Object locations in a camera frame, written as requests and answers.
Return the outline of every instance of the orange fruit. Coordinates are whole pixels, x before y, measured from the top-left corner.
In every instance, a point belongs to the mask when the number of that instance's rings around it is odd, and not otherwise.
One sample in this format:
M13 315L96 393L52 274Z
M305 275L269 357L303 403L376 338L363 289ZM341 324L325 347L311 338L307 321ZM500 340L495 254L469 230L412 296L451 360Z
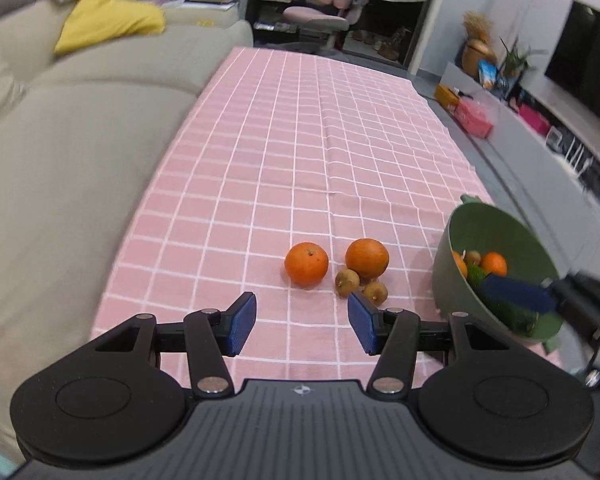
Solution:
M462 274L466 278L466 263L464 262L460 254L456 253L455 251L452 251L452 253L454 254L454 260L456 261L456 265L460 270L460 274Z
M329 257L320 245L302 242L291 247L285 270L292 282L307 286L319 283L329 269Z
M378 240L360 238L349 246L344 261L361 279L372 280L389 266L389 251Z
M486 253L482 257L480 266L482 267L482 270L487 274L493 272L498 276L507 275L507 261L504 259L504 256L502 256L502 254Z

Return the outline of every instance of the black tv screen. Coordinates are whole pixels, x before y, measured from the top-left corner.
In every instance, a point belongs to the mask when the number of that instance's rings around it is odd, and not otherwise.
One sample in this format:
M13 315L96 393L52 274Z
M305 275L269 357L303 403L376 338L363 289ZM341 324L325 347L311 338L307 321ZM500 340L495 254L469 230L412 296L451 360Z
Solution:
M573 2L545 75L600 117L600 12Z

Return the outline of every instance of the green bowl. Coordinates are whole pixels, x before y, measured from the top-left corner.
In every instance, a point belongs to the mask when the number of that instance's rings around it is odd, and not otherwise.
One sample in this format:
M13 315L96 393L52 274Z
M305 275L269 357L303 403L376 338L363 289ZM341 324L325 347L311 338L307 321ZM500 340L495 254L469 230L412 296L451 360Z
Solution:
M444 314L460 310L509 332L475 295L452 251L500 253L507 261L508 276L534 285L545 278L557 279L558 272L538 239L513 216L468 195L462 196L462 202L451 214L438 245L433 263L433 297ZM531 336L516 337L528 343L545 342L557 334L561 325L562 318L557 314L543 314Z

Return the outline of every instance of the pink tablecloth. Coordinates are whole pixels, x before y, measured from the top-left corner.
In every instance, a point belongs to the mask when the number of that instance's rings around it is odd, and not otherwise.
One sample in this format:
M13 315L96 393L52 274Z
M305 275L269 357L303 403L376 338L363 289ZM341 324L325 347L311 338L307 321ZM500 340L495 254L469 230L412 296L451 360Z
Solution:
M474 170L405 79L321 57L235 49L207 86L145 192L102 298L94 335L139 312L158 322L226 308L242 291L258 319L244 377L368 379L333 282L352 240L376 238L391 261L384 306L437 319L431 266L462 193L488 200ZM290 285L289 248L320 244L330 272ZM184 355L163 369L188 383ZM423 356L414 383L438 369Z

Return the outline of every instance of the pink office chair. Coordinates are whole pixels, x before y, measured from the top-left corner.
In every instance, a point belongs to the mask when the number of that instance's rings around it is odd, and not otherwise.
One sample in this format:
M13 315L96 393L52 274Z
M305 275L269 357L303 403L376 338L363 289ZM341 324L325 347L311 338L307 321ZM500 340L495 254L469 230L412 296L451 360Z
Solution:
M283 16L288 22L297 23L299 27L329 32L330 36L327 40L326 47L321 47L312 43L288 43L285 45L285 49L330 56L330 54L334 53L333 47L335 45L336 35L344 30L349 30L349 27L360 19L362 7L364 7L368 1L369 0L318 0L318 2L325 6L335 7L338 10L336 16L325 14L324 12L320 12L320 10L311 7L297 6L286 8Z

